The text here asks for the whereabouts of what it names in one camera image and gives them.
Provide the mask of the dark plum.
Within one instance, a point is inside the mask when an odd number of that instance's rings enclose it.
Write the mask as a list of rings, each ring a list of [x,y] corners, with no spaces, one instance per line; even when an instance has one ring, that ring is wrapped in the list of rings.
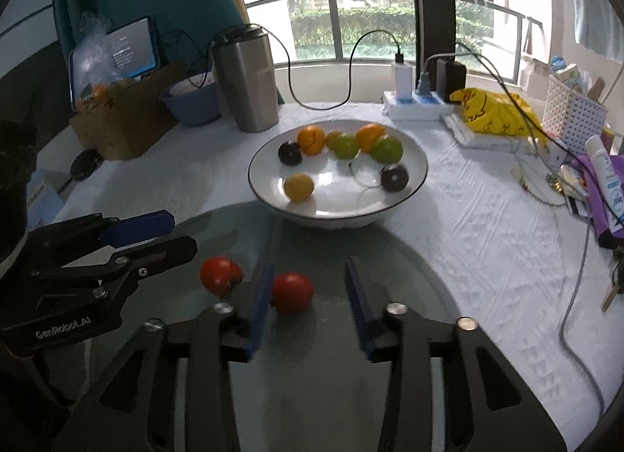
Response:
[[[296,167],[303,161],[303,154],[297,142],[288,140],[283,142],[278,148],[278,158],[282,164],[289,167]]]
[[[410,175],[401,164],[390,164],[382,168],[380,173],[381,186],[386,192],[400,192],[406,188]]]

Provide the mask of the yellow small fruit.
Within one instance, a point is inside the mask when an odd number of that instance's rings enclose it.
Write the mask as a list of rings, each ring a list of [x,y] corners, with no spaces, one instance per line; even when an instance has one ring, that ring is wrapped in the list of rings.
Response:
[[[325,145],[329,150],[333,150],[335,143],[336,143],[336,139],[342,135],[341,131],[337,131],[337,130],[332,130],[330,132],[328,132],[326,134],[326,138],[325,138]]]
[[[314,192],[313,179],[304,173],[293,174],[284,180],[284,191],[291,202],[303,202]]]

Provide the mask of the green lime fruit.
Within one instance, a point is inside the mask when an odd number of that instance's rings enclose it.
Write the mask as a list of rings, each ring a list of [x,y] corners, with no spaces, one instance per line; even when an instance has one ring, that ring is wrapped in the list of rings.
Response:
[[[382,135],[374,143],[370,156],[380,164],[398,164],[403,157],[403,146],[395,136]]]

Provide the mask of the orange tangerine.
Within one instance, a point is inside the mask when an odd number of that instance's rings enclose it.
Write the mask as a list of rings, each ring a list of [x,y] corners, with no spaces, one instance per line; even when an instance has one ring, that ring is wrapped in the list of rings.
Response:
[[[326,134],[320,126],[306,126],[297,133],[296,142],[303,154],[315,156],[324,149],[325,139]]]
[[[363,153],[370,153],[376,141],[386,134],[386,130],[380,124],[365,124],[356,131],[355,138]]]

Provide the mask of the brown cardboard box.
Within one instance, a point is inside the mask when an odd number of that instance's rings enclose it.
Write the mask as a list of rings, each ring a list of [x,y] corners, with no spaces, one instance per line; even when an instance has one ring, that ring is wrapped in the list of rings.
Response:
[[[71,127],[83,147],[104,160],[133,160],[178,124],[160,95],[185,77],[181,61],[162,67],[106,103],[74,115]]]

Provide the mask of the red tomato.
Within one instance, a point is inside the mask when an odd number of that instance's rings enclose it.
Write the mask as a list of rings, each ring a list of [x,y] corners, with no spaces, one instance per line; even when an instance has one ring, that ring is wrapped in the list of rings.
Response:
[[[314,295],[312,282],[299,273],[282,273],[274,279],[272,300],[276,312],[295,316],[304,312]]]
[[[227,297],[242,280],[242,270],[229,258],[208,258],[200,269],[203,287],[219,298]]]

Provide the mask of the blue plastic bowl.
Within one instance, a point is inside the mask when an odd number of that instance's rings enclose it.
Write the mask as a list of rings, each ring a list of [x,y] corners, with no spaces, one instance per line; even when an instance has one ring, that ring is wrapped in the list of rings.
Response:
[[[211,72],[173,84],[161,92],[159,100],[186,127],[204,126],[221,117],[217,82]]]

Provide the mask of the tablet screen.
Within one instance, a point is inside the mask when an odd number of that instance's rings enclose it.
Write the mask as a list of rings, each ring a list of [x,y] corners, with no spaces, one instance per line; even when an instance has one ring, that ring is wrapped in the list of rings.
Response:
[[[135,19],[116,28],[113,28],[110,23],[108,35],[113,46],[113,59],[121,72],[122,79],[108,87],[97,87],[94,95],[83,104],[83,110],[91,109],[97,103],[105,103],[112,94],[127,88],[137,79],[141,79],[159,67],[156,36],[149,16]]]

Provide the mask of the stainless steel tumbler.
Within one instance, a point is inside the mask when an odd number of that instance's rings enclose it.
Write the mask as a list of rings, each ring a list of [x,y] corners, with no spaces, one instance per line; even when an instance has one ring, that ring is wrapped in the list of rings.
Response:
[[[211,41],[214,72],[226,113],[245,133],[279,121],[278,91],[268,32],[257,24],[230,27]]]

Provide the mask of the white power strip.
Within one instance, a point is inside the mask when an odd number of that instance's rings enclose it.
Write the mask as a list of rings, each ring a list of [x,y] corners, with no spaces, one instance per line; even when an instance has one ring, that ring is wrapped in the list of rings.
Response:
[[[436,92],[428,95],[413,92],[410,101],[400,101],[394,91],[385,91],[383,104],[384,114],[393,121],[438,121],[458,108],[454,103],[445,103]]]

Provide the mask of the yellow plastic bag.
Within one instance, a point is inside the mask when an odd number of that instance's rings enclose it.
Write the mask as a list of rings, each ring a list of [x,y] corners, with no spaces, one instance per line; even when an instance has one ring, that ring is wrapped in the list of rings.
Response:
[[[541,144],[547,141],[529,103],[515,93],[465,88],[450,94],[450,101],[461,104],[463,121],[475,133],[535,137]]]

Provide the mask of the white spray bottle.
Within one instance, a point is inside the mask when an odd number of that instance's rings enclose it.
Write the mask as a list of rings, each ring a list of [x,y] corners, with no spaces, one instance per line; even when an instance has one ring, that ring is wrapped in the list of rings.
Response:
[[[599,135],[592,135],[585,142],[585,150],[590,158],[594,174],[597,176],[602,197],[606,203],[608,227],[611,233],[623,229],[623,190],[621,179],[612,166],[611,158]]]

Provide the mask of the white usb charger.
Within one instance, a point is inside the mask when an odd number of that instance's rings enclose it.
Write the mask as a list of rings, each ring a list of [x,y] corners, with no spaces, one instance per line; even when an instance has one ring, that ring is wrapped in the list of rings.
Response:
[[[395,98],[398,103],[413,101],[413,67],[406,62],[392,63],[395,79]]]

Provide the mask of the black power adapter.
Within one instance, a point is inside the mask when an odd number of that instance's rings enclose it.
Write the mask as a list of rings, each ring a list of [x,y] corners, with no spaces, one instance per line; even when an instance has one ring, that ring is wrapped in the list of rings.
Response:
[[[466,67],[463,63],[450,58],[438,58],[436,63],[436,93],[445,103],[450,103],[450,96],[463,90],[466,82]]]

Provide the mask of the balcony railing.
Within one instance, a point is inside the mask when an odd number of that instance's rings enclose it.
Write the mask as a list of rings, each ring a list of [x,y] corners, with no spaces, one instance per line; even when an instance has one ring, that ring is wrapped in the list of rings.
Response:
[[[369,30],[388,30],[406,58],[419,53],[415,0],[257,0],[248,16],[268,25],[295,62],[345,62],[355,40]],[[512,83],[523,59],[545,42],[544,24],[492,0],[455,0],[458,50],[483,53]]]

